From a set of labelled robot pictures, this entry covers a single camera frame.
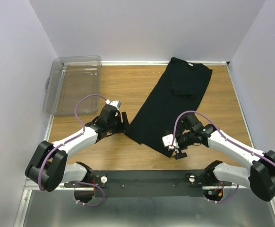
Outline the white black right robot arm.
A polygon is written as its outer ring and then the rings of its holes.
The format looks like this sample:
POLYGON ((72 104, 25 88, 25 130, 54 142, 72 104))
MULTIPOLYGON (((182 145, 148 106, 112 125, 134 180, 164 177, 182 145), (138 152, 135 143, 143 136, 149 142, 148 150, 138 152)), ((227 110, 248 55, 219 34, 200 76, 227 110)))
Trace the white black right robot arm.
POLYGON ((214 181, 244 186, 261 200, 271 201, 275 197, 275 152, 264 152, 235 140, 212 121, 204 126, 196 114, 196 111, 184 111, 177 117, 174 125, 181 122, 187 132, 176 135, 174 131, 169 147, 185 149, 196 143, 223 152, 242 167, 215 162, 207 168, 209 177, 214 181))

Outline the clear plastic storage bin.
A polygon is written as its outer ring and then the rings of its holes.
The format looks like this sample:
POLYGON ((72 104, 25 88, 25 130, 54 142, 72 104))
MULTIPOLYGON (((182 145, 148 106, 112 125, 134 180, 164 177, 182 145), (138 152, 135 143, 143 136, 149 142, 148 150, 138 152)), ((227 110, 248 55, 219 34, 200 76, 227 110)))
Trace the clear plastic storage bin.
POLYGON ((100 93, 101 67, 102 59, 96 55, 55 59, 45 85, 43 112, 53 116, 74 116, 80 100, 100 93))

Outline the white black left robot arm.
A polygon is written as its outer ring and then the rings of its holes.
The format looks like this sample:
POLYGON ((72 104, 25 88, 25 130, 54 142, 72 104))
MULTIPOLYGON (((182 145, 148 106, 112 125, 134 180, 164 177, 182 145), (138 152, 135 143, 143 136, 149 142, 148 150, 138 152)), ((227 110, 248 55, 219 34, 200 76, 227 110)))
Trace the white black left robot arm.
POLYGON ((126 113, 120 112, 120 106, 119 100, 108 102, 99 116, 76 133, 53 143, 46 140, 39 143, 26 167, 25 176, 47 192, 52 192, 61 183, 89 182, 92 169, 82 162, 68 165, 67 160, 104 138, 126 131, 129 123, 126 113))

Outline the black t shirt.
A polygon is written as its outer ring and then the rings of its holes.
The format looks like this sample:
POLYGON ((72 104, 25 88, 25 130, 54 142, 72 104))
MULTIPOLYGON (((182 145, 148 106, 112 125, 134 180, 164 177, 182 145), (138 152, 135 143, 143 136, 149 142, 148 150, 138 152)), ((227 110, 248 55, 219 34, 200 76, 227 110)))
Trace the black t shirt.
POLYGON ((176 123, 184 111, 198 109, 209 85, 212 70, 201 63, 190 63, 172 57, 156 86, 129 125, 126 136, 138 144, 171 157, 162 138, 184 127, 176 123))

